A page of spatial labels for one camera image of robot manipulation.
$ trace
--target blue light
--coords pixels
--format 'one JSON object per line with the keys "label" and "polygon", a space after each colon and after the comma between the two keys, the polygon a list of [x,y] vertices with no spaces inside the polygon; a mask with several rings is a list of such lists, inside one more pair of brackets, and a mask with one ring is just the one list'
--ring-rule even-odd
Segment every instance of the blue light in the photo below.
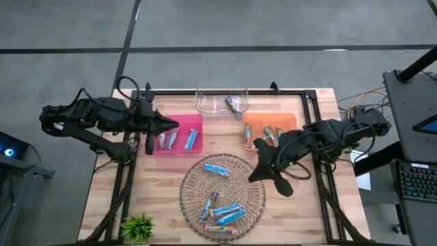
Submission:
{"label": "blue light", "polygon": [[7,150],[5,150],[5,155],[6,156],[12,156],[14,154],[14,151],[13,150],[11,150],[11,149],[7,149]]}

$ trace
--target desk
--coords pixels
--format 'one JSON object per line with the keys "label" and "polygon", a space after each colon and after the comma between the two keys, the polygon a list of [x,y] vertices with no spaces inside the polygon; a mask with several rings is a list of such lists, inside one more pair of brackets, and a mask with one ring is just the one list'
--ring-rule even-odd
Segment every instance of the desk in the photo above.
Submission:
{"label": "desk", "polygon": [[[316,89],[323,119],[337,118],[339,112],[333,89]],[[114,97],[122,98],[118,92]],[[155,96],[154,107],[164,115],[198,113],[195,108],[195,96]],[[297,96],[249,96],[248,113],[294,113],[298,128],[305,124],[302,101]],[[311,118],[314,120],[312,107]],[[111,141],[121,141],[122,136],[104,136]],[[179,188],[187,171],[200,159],[210,154],[229,153],[247,160],[253,167],[257,164],[257,155],[244,150],[243,125],[241,121],[225,118],[203,119],[203,152],[201,154],[179,156],[147,156],[144,153],[144,139],[139,146],[139,155],[130,197],[130,215],[146,215],[154,218],[154,240],[151,243],[212,243],[196,235],[185,223],[179,205]],[[108,156],[102,155],[96,167],[106,163]],[[302,164],[312,173],[313,162],[310,155]],[[99,169],[91,182],[79,240],[91,234],[108,211],[113,192],[113,183],[117,164]],[[305,173],[296,167],[298,175]],[[264,181],[266,188],[266,207],[258,224],[243,238],[232,243],[325,243],[325,233],[320,210],[320,200],[313,177],[307,181],[288,178],[294,188],[291,197],[279,195],[272,181]],[[335,181],[341,208],[358,231],[370,238],[363,205],[356,184],[355,174],[348,162],[339,161],[335,171]],[[115,224],[120,221],[117,216]],[[335,231],[332,211],[330,221]],[[118,226],[113,228],[116,238]]]}
{"label": "desk", "polygon": [[[421,73],[414,76],[412,83],[409,84],[399,82],[394,72],[385,72],[383,77],[399,141],[357,162],[355,165],[357,175],[386,165],[393,159],[406,159],[419,163],[435,163],[437,159],[437,135],[419,133],[412,129],[415,124],[437,112],[435,97],[437,83]],[[396,172],[394,165],[391,165],[391,172],[394,174]],[[399,182],[397,175],[394,181]],[[386,197],[396,194],[395,189],[390,191],[387,188],[385,188],[388,193]],[[408,233],[410,242],[419,246],[435,245],[436,204],[404,199],[401,195],[396,196],[395,205],[399,223],[403,233]]]}

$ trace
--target white paper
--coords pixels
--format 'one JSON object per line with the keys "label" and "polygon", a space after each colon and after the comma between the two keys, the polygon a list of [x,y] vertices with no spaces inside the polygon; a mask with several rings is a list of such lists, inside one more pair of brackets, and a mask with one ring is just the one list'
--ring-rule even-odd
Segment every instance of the white paper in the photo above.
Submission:
{"label": "white paper", "polygon": [[[365,154],[362,157],[360,157],[357,160],[355,160],[355,158],[358,157],[360,154],[362,154],[361,151],[356,151],[356,150],[351,151],[351,153],[350,153],[350,161],[354,163],[356,161],[359,161],[361,159],[364,159],[364,158],[368,157],[368,154]],[[366,174],[363,174],[363,175],[360,175],[360,176],[356,177],[356,183],[358,184],[358,188],[359,189],[365,189],[365,190],[370,191],[371,190],[371,186],[370,186],[370,174],[366,173]]]}

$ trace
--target keyboard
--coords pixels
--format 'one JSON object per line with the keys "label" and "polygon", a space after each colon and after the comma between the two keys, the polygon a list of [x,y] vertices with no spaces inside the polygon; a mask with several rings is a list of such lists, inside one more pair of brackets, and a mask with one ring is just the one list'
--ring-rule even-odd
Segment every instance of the keyboard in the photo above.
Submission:
{"label": "keyboard", "polygon": [[400,163],[398,168],[403,198],[437,202],[437,167]]}

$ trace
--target concrete floor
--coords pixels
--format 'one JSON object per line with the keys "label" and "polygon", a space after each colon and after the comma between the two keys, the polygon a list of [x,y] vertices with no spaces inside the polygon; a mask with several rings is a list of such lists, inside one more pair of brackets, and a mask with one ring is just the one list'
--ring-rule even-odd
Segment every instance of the concrete floor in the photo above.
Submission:
{"label": "concrete floor", "polygon": [[[0,0],[0,49],[121,48],[134,2]],[[426,0],[143,0],[131,46],[432,44],[436,24]],[[385,70],[405,68],[425,52],[130,54],[124,74],[155,88],[267,87],[271,81],[333,87],[340,99],[381,87]],[[95,97],[110,95],[119,58],[0,55],[0,129],[36,145],[42,165],[56,169],[51,181],[34,180],[12,245],[75,242],[96,155],[76,140],[44,134],[38,116],[44,105],[69,103],[81,87]],[[372,95],[362,103],[379,100]],[[390,109],[385,112],[393,121]],[[374,150],[394,141],[392,129]],[[393,206],[364,205],[373,239],[408,244],[391,232],[397,223]]]}

